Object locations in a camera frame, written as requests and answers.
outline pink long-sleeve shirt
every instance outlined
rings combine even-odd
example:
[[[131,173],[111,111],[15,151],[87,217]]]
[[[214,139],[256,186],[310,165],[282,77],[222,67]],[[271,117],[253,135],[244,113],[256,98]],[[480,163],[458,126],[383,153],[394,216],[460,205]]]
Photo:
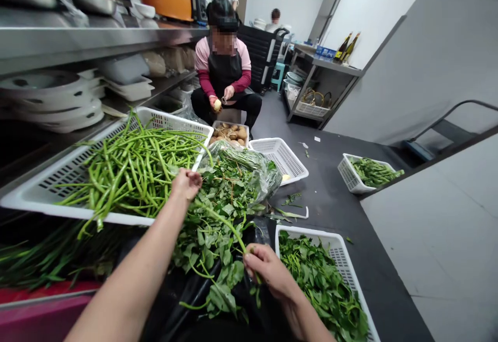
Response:
[[[209,80],[209,44],[208,38],[204,37],[196,45],[196,70],[199,75],[199,83],[204,93],[209,97],[210,95],[216,96],[213,85]],[[251,59],[249,52],[244,42],[237,39],[236,49],[239,52],[242,61],[242,76],[231,85],[235,92],[243,92],[251,84]]]

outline black hair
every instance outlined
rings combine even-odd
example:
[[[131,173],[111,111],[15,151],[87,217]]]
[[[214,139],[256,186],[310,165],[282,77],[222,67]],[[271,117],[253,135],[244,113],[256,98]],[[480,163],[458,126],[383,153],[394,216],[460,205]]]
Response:
[[[273,9],[271,12],[271,20],[280,18],[280,10]]]
[[[228,0],[212,0],[206,8],[207,22],[224,32],[236,32],[239,20]]]

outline wine bottle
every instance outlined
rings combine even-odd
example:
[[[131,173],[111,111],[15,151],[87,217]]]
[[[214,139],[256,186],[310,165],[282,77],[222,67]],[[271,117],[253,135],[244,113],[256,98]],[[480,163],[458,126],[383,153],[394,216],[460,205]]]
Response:
[[[340,60],[341,60],[341,63],[344,63],[344,62],[346,62],[346,61],[348,60],[349,56],[350,56],[350,55],[351,55],[351,53],[353,52],[354,45],[356,45],[356,40],[358,39],[358,37],[359,37],[359,34],[360,34],[360,33],[361,33],[361,32],[358,32],[358,33],[356,34],[356,37],[354,38],[353,42],[351,42],[351,43],[349,44],[349,46],[347,47],[346,52],[345,52],[345,53],[343,53],[343,54],[341,55],[341,59],[340,59]]]
[[[351,32],[349,34],[349,36],[346,37],[346,39],[342,43],[341,47],[339,49],[337,49],[336,55],[334,56],[334,61],[335,62],[339,62],[341,60],[341,55],[346,51],[346,48],[348,47],[349,39],[351,38],[352,34],[353,34],[353,32]]]

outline gray floor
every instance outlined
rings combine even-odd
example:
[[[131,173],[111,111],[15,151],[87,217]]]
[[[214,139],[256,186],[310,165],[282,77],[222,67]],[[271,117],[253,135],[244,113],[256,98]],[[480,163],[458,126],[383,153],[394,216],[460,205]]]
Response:
[[[433,340],[363,212],[358,197],[349,193],[337,169],[342,153],[387,161],[395,169],[406,165],[400,164],[399,158],[386,146],[319,131],[294,123],[294,119],[287,123],[287,114],[279,94],[267,92],[252,133],[255,139],[282,138],[310,175],[280,188],[270,204],[280,207],[288,194],[302,193],[299,204],[308,206],[310,217],[293,225],[351,238],[354,244],[348,244],[348,253],[383,342]],[[305,156],[302,142],[309,146],[309,158]],[[285,210],[304,212],[304,209],[287,206]]]

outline black apron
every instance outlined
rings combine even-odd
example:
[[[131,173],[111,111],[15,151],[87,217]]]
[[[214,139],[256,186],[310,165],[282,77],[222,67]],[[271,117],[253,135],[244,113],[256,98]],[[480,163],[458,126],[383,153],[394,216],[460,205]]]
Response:
[[[214,88],[216,96],[221,100],[225,94],[225,88],[242,77],[242,59],[239,50],[232,55],[213,54],[213,39],[207,38],[209,45],[209,57],[207,64],[209,67],[209,81]],[[248,95],[247,91],[235,92],[228,101],[237,101]]]

